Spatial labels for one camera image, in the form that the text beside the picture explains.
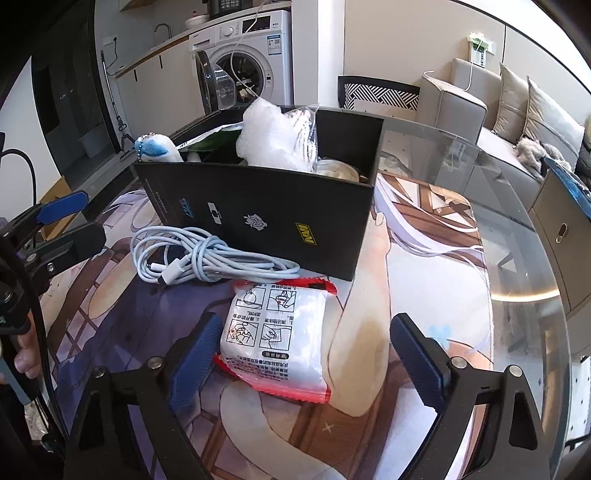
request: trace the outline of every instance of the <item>beige pillow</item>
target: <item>beige pillow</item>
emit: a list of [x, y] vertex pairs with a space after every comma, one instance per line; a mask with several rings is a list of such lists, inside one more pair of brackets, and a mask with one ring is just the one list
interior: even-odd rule
[[525, 126], [529, 98], [527, 82], [501, 63], [501, 100], [493, 132], [517, 143]]
[[573, 170], [577, 164], [585, 128], [579, 125], [556, 101], [527, 77], [530, 101], [523, 134], [555, 146]]

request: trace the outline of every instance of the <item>drawer handle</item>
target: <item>drawer handle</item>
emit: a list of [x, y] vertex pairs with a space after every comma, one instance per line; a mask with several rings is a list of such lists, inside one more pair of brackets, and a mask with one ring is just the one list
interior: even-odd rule
[[562, 225], [560, 225], [560, 230], [558, 230], [558, 235], [556, 235], [556, 243], [559, 244], [562, 239], [564, 238], [564, 236], [566, 235], [566, 233], [569, 231], [569, 227], [566, 225], [566, 223], [563, 223]]

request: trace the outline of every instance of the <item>black box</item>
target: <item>black box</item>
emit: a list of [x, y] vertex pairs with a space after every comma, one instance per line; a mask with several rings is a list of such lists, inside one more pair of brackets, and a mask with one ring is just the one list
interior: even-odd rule
[[[239, 122], [243, 112], [212, 113], [172, 140], [180, 145]], [[376, 116], [336, 109], [321, 108], [316, 115], [319, 156], [357, 168], [365, 183], [238, 165], [233, 144], [202, 163], [136, 161], [134, 166], [163, 224], [200, 227], [230, 247], [351, 280], [372, 203], [383, 123]]]

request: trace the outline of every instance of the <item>wooden countertop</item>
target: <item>wooden countertop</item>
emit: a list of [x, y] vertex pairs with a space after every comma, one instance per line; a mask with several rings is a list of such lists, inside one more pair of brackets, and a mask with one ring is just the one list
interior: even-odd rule
[[[288, 8], [291, 8], [291, 1], [277, 2], [274, 4], [265, 5], [264, 7], [262, 7], [261, 12], [270, 12], [273, 10], [285, 10]], [[116, 72], [115, 78], [120, 79], [123, 75], [131, 72], [131, 70], [133, 70], [134, 68], [137, 68], [138, 65], [141, 65], [143, 62], [151, 59], [152, 57], [155, 57], [156, 55], [161, 54], [163, 51], [166, 51], [169, 48], [172, 48], [172, 47], [178, 45], [179, 43], [183, 43], [183, 42], [189, 40], [189, 36], [195, 32], [203, 30], [207, 27], [212, 27], [212, 26], [218, 25], [220, 23], [234, 20], [235, 18], [242, 18], [242, 17], [246, 17], [248, 15], [254, 15], [257, 10], [258, 10], [258, 7], [248, 8], [246, 10], [242, 10], [242, 11], [236, 12], [234, 14], [225, 15], [224, 17], [216, 18], [215, 20], [210, 20], [209, 22], [206, 22], [206, 23], [199, 25], [195, 28], [192, 28], [190, 30], [182, 32], [181, 34], [176, 35], [175, 37], [171, 38], [170, 40], [167, 40], [166, 42], [163, 42], [160, 45], [156, 45], [151, 50], [148, 50], [136, 62], [134, 62], [130, 66], [124, 67], [123, 69]]]

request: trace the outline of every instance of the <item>power outlet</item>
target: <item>power outlet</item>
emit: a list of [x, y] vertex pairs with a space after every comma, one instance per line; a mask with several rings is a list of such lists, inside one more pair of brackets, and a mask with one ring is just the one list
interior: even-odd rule
[[110, 37], [103, 38], [103, 46], [106, 47], [107, 45], [110, 45], [112, 43], [115, 43], [115, 39], [116, 38], [117, 38], [116, 35], [112, 35]]

